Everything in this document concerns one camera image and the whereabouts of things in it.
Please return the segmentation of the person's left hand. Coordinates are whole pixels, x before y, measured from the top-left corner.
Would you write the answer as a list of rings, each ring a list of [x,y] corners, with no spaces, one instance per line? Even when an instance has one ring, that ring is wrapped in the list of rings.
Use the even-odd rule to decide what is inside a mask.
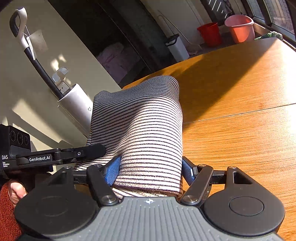
[[[22,183],[16,180],[10,180],[8,184],[8,193],[14,206],[27,195],[27,191]]]

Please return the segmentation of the red sleeved left forearm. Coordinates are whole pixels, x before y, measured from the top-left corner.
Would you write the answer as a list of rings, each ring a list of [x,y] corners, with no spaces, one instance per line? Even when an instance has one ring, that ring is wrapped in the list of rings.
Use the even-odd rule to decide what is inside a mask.
[[[22,231],[14,217],[14,205],[10,200],[8,183],[1,188],[1,240],[17,240],[22,235]]]

